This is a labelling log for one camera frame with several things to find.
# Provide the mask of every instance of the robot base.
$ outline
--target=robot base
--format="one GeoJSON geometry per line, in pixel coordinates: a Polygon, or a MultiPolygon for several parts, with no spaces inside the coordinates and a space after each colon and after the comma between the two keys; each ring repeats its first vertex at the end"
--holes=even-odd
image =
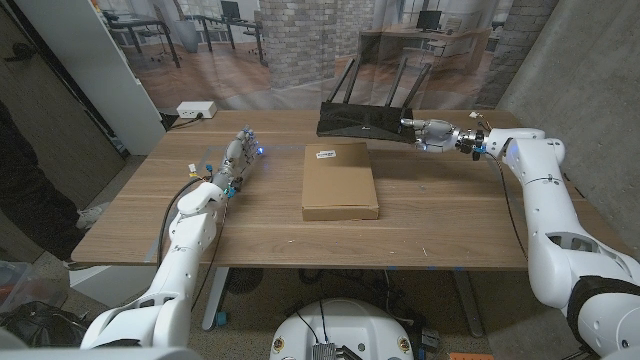
{"type": "MultiPolygon", "coordinates": [[[[316,354],[319,357],[313,357],[316,338],[304,321],[293,314],[276,331],[269,359],[335,359],[336,352],[332,350],[332,344],[335,344],[338,352],[357,355],[355,359],[413,359],[406,331],[395,319],[375,306],[359,300],[338,298],[322,300],[322,309],[330,346],[316,345],[315,348],[316,352],[322,348],[323,355],[316,354]]],[[[325,344],[320,303],[307,305],[298,313],[313,329],[318,341],[325,344]]]]}

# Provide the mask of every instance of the computer monitor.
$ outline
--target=computer monitor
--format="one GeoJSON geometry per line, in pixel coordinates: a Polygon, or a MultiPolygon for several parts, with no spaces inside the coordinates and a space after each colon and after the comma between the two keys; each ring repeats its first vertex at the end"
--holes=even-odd
{"type": "Polygon", "coordinates": [[[420,11],[416,29],[422,29],[422,31],[438,30],[441,15],[442,11],[420,11]]]}
{"type": "Polygon", "coordinates": [[[240,8],[235,1],[220,1],[222,5],[222,15],[227,19],[240,19],[240,8]]]}

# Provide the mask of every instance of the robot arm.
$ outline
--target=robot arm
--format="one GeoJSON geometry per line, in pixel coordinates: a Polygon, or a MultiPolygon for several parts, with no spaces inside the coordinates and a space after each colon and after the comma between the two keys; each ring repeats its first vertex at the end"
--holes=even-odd
{"type": "Polygon", "coordinates": [[[536,129],[462,130],[442,120],[403,119],[427,152],[458,149],[502,158],[518,178],[528,229],[529,280],[536,298],[560,309],[576,338],[605,356],[640,345],[640,264],[587,233],[560,164],[565,147],[536,129]]]}
{"type": "Polygon", "coordinates": [[[171,246],[149,290],[98,316],[82,340],[82,349],[123,339],[136,339],[144,347],[186,347],[200,257],[216,237],[220,210],[261,153],[253,131],[245,127],[229,143],[211,182],[178,201],[178,214],[169,226],[171,246]]]}

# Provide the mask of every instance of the white power strip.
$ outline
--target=white power strip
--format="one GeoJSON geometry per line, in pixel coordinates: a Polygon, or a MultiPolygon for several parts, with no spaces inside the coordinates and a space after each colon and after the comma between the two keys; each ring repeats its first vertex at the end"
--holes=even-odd
{"type": "Polygon", "coordinates": [[[213,101],[183,101],[177,110],[183,119],[194,119],[198,113],[202,113],[204,119],[211,119],[218,108],[213,101]]]}

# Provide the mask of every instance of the screw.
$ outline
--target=screw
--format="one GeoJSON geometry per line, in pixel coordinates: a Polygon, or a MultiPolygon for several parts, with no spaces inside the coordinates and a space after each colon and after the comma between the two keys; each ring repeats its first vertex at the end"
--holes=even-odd
{"type": "Polygon", "coordinates": [[[405,338],[401,338],[400,341],[398,341],[398,346],[403,352],[409,351],[409,348],[411,347],[411,345],[409,344],[409,340],[405,338]]]}
{"type": "Polygon", "coordinates": [[[280,350],[282,350],[283,348],[284,348],[284,339],[279,337],[273,341],[273,350],[280,352],[280,350]]]}

